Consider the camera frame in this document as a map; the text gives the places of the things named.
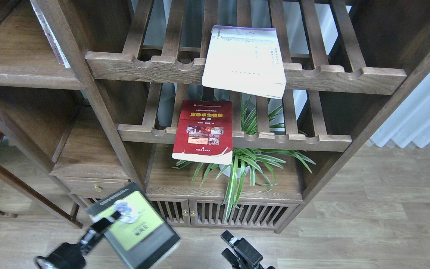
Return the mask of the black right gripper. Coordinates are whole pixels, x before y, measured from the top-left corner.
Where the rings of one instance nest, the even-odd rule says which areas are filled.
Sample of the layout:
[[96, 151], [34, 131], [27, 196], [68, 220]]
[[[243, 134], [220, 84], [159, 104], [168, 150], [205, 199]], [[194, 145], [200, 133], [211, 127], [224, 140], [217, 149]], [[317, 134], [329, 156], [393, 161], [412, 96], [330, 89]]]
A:
[[263, 256], [246, 239], [238, 239], [229, 231], [224, 231], [221, 239], [234, 251], [233, 254], [226, 248], [221, 253], [232, 269], [264, 269], [261, 265]]

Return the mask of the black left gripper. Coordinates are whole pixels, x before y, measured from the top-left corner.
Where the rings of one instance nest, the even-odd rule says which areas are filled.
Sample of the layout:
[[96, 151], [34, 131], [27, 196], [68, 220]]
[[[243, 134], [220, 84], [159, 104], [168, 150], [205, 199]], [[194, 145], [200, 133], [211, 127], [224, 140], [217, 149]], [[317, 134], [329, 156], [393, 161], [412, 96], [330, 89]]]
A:
[[87, 255], [100, 241], [100, 233], [104, 233], [121, 216], [119, 211], [115, 211], [111, 216], [92, 224], [78, 243], [62, 243], [48, 257], [38, 256], [38, 268], [83, 269], [86, 265], [84, 255]]

